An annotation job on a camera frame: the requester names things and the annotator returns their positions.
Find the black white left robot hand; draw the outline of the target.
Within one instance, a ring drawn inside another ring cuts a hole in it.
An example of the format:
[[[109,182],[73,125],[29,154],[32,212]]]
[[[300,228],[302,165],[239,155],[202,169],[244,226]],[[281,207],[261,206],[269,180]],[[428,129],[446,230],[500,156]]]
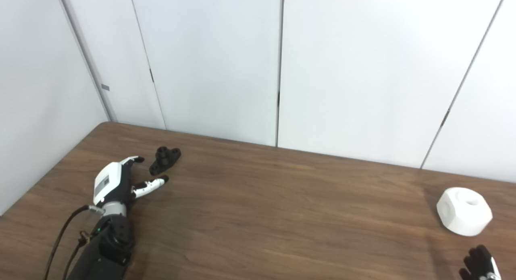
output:
[[[93,203],[99,208],[110,202],[120,202],[128,206],[135,199],[148,195],[169,181],[168,176],[161,176],[134,185],[131,182],[131,168],[134,163],[143,161],[143,157],[131,156],[105,166],[94,181]]]

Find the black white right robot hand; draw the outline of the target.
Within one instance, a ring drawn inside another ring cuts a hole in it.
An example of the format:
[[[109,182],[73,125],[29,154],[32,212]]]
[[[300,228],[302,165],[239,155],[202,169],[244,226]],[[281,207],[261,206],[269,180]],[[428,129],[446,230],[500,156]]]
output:
[[[471,248],[463,263],[465,267],[459,270],[463,280],[501,280],[495,258],[485,245]]]

